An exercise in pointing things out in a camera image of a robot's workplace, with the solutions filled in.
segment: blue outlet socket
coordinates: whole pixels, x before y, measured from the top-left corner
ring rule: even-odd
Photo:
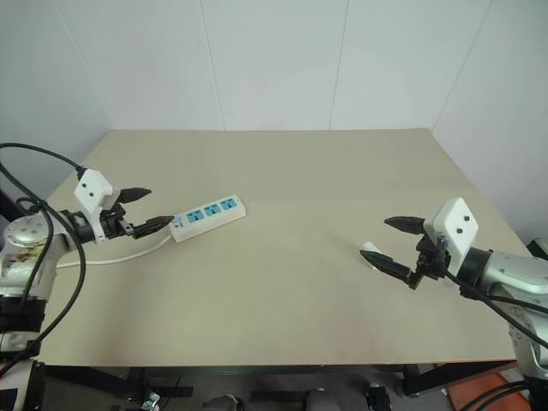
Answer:
[[[211,216],[213,214],[221,212],[221,208],[217,204],[211,204],[207,207],[204,207],[204,211],[207,216]]]
[[[194,221],[198,221],[204,218],[204,213],[202,212],[202,210],[192,211],[189,214],[187,214],[187,218],[188,218],[188,221],[193,223]]]
[[[224,210],[230,210],[231,208],[234,208],[236,206],[238,206],[238,205],[236,204],[234,199],[226,199],[226,200],[221,201],[221,207]]]

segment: white cable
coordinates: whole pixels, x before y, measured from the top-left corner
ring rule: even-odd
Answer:
[[[147,250],[141,251],[139,253],[128,255],[127,257],[121,257],[120,259],[107,259],[105,261],[86,261],[86,265],[115,264],[115,263],[122,263],[123,261],[128,261],[129,259],[137,259],[138,257],[142,257],[143,255],[147,255],[149,253],[155,252],[156,250],[161,248],[161,246],[163,246],[163,244],[168,242],[170,240],[170,238],[172,238],[171,235],[168,235],[167,237],[165,237],[161,242],[159,242],[154,247],[150,247]],[[75,261],[73,263],[58,264],[57,268],[74,267],[76,265],[80,265],[80,261]]]

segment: table leg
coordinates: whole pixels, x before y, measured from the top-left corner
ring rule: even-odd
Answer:
[[[145,368],[131,368],[128,378],[119,378],[90,366],[47,366],[46,375],[67,383],[107,392],[129,402],[143,402],[150,390],[161,397],[190,398],[193,387],[151,387],[145,379]]]
[[[460,383],[486,372],[502,371],[514,364],[514,360],[451,363],[438,366],[422,374],[416,373],[418,368],[410,367],[407,375],[404,367],[403,379],[399,381],[396,391],[405,396],[413,396]]]

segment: white wall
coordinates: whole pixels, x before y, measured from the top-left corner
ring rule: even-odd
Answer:
[[[0,140],[80,160],[109,128],[433,128],[524,240],[548,236],[545,7],[4,1]],[[40,195],[68,172],[26,152],[4,160]]]
[[[548,238],[548,2],[497,0],[433,133],[524,241]]]

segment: wire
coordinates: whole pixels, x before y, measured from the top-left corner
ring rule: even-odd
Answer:
[[[179,385],[180,382],[181,382],[181,377],[179,377],[179,378],[177,379],[177,382],[175,383],[174,387],[176,387],[177,385]],[[170,403],[170,399],[171,399],[171,397],[168,396],[167,401],[166,401],[166,402],[164,403],[164,405],[160,408],[160,411],[164,411],[164,410],[165,410],[165,408],[166,408],[166,407],[168,406],[168,404]]]
[[[472,287],[471,285],[464,283],[461,279],[455,277],[453,274],[445,271],[445,276],[449,280],[451,280],[453,283],[456,283],[463,287],[466,291],[468,291],[471,295],[476,297],[478,300],[486,304],[491,310],[493,310],[495,313],[500,315],[503,319],[508,321],[511,325],[513,325],[517,330],[521,331],[525,336],[531,338],[533,341],[535,341],[537,344],[542,345],[544,348],[548,348],[548,342],[543,340],[542,338],[539,338],[538,336],[534,335],[530,330],[525,328],[525,326],[518,323],[515,319],[510,317],[507,313],[504,312],[502,308],[497,306],[493,301],[489,300],[489,297],[487,297],[485,294],[483,294],[481,291],[476,289],[475,287]]]
[[[485,400],[489,396],[492,396],[493,394],[496,394],[499,391],[507,390],[508,388],[514,388],[517,386],[522,386],[526,388],[525,381],[522,380],[522,381],[515,381],[514,383],[502,384],[502,385],[499,385],[498,387],[493,388],[492,390],[488,390],[484,392],[483,394],[481,394],[480,396],[476,396],[471,402],[469,402],[464,407],[462,407],[461,411],[468,411],[472,409],[472,407],[476,405],[478,402]]]
[[[36,146],[31,146],[30,144],[22,144],[22,143],[2,143],[2,144],[0,144],[0,149],[9,148],[9,147],[25,148],[27,150],[33,150],[34,152],[42,152],[43,154],[47,154],[48,156],[58,158],[58,159],[64,161],[65,163],[72,165],[77,171],[83,169],[83,167],[81,165],[79,165],[78,163],[75,163],[70,158],[66,158],[65,156],[63,156],[61,154],[58,154],[56,152],[51,152],[50,150],[46,150],[45,148],[42,148],[42,147],[36,147]]]
[[[21,208],[21,210],[23,211],[23,214],[25,214],[26,216],[29,215],[31,213],[30,210],[28,210],[27,208],[23,207],[23,205],[21,203],[24,203],[24,202],[29,202],[29,203],[33,203],[34,204],[34,200],[29,198],[29,197],[20,197],[19,199],[17,199],[15,201],[15,203],[19,206],[19,208]]]
[[[17,143],[5,143],[0,144],[0,149],[6,148],[6,147],[20,147],[20,148],[26,148],[29,150],[34,150],[37,152],[43,152],[45,154],[49,154],[52,157],[59,158],[66,163],[69,163],[70,165],[74,166],[78,172],[84,170],[83,167],[78,165],[77,163],[73,162],[72,160],[69,160],[68,158],[65,158],[64,156],[50,152],[48,150],[45,150],[40,147],[36,146],[29,146],[26,144],[17,144]],[[86,279],[86,254],[84,252],[84,247],[82,246],[82,243],[76,233],[74,232],[74,229],[72,226],[65,221],[65,219],[53,208],[51,208],[44,200],[42,200],[38,195],[33,193],[31,190],[29,190],[24,184],[19,182],[14,176],[9,173],[8,170],[3,166],[2,162],[0,162],[0,172],[2,172],[8,180],[10,180],[17,188],[19,188],[23,193],[25,193],[33,202],[39,206],[40,209],[44,210],[47,214],[48,212],[65,228],[68,235],[72,239],[74,246],[76,247],[76,251],[78,252],[78,257],[80,258],[80,275],[78,276],[78,282],[76,283],[74,287],[74,291],[70,298],[67,301],[67,304],[61,310],[61,312],[51,321],[50,325],[46,327],[44,331],[42,331],[34,341],[30,342],[23,351],[21,351],[19,354],[17,354],[15,357],[13,357],[11,360],[6,361],[2,368],[0,369],[0,378],[5,375],[9,369],[11,369],[15,364],[17,364],[18,361],[27,358],[37,347],[38,345],[55,329],[55,327],[61,322],[61,320],[67,315],[70,308],[74,305],[74,302],[78,298],[78,294],[80,293],[82,286],[84,285],[84,280]]]
[[[33,204],[36,204],[34,200],[28,199],[27,201],[32,202]],[[53,240],[53,223],[51,222],[51,218],[48,215],[47,211],[44,209],[40,209],[42,214],[44,215],[45,222],[48,226],[48,236],[45,240],[45,244],[42,247],[42,251],[36,260],[36,263],[34,264],[33,270],[31,271],[31,275],[28,276],[27,284],[25,284],[25,288],[23,289],[23,296],[21,297],[21,303],[19,307],[22,309],[25,306],[25,302],[27,302],[28,294],[30,293],[31,287],[33,286],[34,278],[36,277],[36,274],[38,273],[38,270],[40,268],[40,265],[42,264],[42,261],[44,261],[45,255],[48,253],[48,249],[51,245],[51,240]]]
[[[487,298],[492,301],[507,302],[509,304],[514,304],[515,306],[529,308],[530,310],[538,311],[539,313],[548,315],[548,308],[533,304],[532,302],[516,300],[515,298],[509,297],[501,297],[498,295],[488,295]]]
[[[486,411],[491,405],[493,405],[495,402],[499,402],[503,398],[506,398],[507,396],[510,396],[512,394],[515,394],[516,392],[520,392],[523,390],[527,390],[526,386],[517,386],[514,388],[510,388],[509,390],[503,391],[500,394],[496,394],[489,400],[485,401],[483,404],[481,404],[476,411]]]
[[[131,255],[128,255],[126,257],[121,257],[119,259],[107,259],[105,261],[86,261],[86,264],[87,265],[107,265],[107,264],[122,263],[122,262],[128,261],[130,259],[137,259],[139,257],[142,257],[143,255],[147,255],[147,254],[155,252],[156,250],[161,248],[161,246],[163,246],[166,242],[168,242],[170,239],[171,239],[171,235],[168,235],[167,237],[165,237],[161,242],[159,242],[154,247],[150,247],[147,250],[140,251],[138,253],[131,254]],[[57,268],[59,269],[59,268],[74,267],[75,265],[78,265],[79,263],[80,262],[78,262],[78,261],[74,261],[72,263],[58,264]]]

